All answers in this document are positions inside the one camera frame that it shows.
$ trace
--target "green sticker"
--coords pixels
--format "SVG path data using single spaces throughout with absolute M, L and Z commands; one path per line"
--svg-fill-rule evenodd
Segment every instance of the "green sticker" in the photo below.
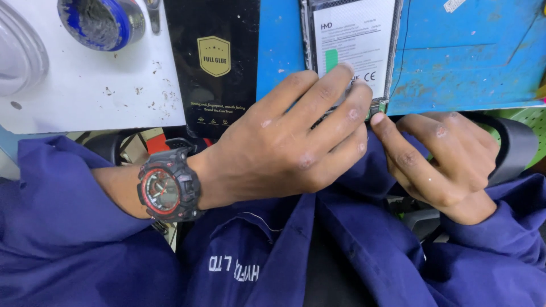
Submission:
M 337 65 L 337 49 L 326 50 L 326 72 L 332 70 Z

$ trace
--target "hand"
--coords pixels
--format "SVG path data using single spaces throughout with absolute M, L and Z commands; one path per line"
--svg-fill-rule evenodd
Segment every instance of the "hand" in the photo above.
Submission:
M 485 130 L 456 112 L 410 114 L 396 124 L 377 114 L 371 125 L 385 147 L 389 172 L 413 198 L 466 225 L 495 212 L 484 188 L 499 146 Z M 417 138 L 434 159 L 429 163 L 400 132 Z
M 320 80 L 311 70 L 291 74 L 216 144 L 190 157 L 188 164 L 201 182 L 199 207 L 316 192 L 346 172 L 366 152 L 370 87 L 356 81 L 347 99 L 315 129 L 311 126 L 335 104 L 353 75 L 345 64 Z

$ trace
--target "wristwatch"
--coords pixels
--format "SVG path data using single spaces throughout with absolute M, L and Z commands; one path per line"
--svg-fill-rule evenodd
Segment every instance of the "wristwatch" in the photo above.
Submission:
M 171 150 L 154 153 L 140 168 L 136 186 L 140 202 L 152 219 L 194 221 L 205 213 L 197 208 L 201 187 L 186 160 L 197 146 L 182 138 L 165 143 Z

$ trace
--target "watch face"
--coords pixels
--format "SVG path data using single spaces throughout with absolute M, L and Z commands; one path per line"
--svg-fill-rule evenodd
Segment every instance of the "watch face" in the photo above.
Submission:
M 175 179 L 162 169 L 153 169 L 144 178 L 143 194 L 158 213 L 168 214 L 180 202 L 180 191 Z

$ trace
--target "gold shield emblem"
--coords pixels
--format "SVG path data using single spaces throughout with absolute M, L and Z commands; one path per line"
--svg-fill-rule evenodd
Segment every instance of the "gold shield emblem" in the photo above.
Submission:
M 213 76 L 223 76 L 232 69 L 230 43 L 216 36 L 197 39 L 201 68 Z

